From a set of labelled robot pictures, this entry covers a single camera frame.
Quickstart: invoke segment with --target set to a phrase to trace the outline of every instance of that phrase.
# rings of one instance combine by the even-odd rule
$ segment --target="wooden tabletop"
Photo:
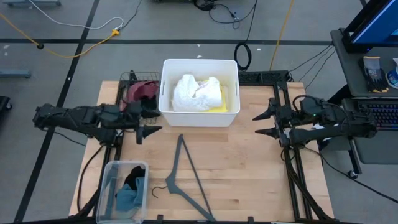
[[[302,83],[289,83],[288,87],[290,99],[304,94]],[[117,91],[118,82],[104,81],[98,104],[113,104]],[[156,219],[157,215],[164,215],[165,220],[204,219],[181,196],[171,195],[167,189],[155,190],[159,199],[151,194],[153,187],[165,186],[164,179],[173,166],[178,135],[182,133],[217,220],[243,221],[248,216],[253,216],[255,221],[294,220],[286,168],[280,159],[282,149],[277,140],[254,133],[257,129],[273,127],[274,121],[252,121],[267,109],[269,98],[274,96],[273,89],[268,86],[241,86],[240,95],[241,111],[228,128],[171,127],[160,117],[156,125],[163,126],[163,129],[146,138],[142,145],[135,143],[134,133],[125,134],[121,160],[146,161],[149,164],[146,219]],[[81,170],[99,147],[97,140],[88,140]],[[317,150],[314,142],[308,147]],[[86,170],[81,191],[82,206],[98,187],[103,154],[104,151],[96,156]],[[301,155],[309,192],[333,217],[320,157],[309,151],[302,151]],[[178,163],[176,184],[206,208],[184,150]],[[71,215],[77,212],[77,189],[78,183],[70,208]],[[305,217],[300,193],[298,201],[300,213]]]

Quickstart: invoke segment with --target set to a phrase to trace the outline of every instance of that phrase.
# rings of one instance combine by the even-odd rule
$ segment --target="wire basket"
[[[159,72],[134,72],[131,70],[130,72],[123,72],[120,74],[119,79],[119,88],[118,88],[118,97],[117,104],[120,105],[120,102],[127,94],[127,90],[129,87],[138,82],[145,81],[157,81],[160,82],[160,73]],[[156,105],[159,104],[159,93],[156,94]],[[152,125],[156,124],[157,118],[147,118],[142,120],[142,124]]]

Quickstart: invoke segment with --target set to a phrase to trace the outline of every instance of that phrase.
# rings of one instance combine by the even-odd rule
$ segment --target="black cloth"
[[[137,190],[136,178],[137,177],[145,177],[145,170],[141,168],[141,166],[136,166],[131,170],[131,173],[124,180],[124,184],[128,184],[131,187],[131,190]]]

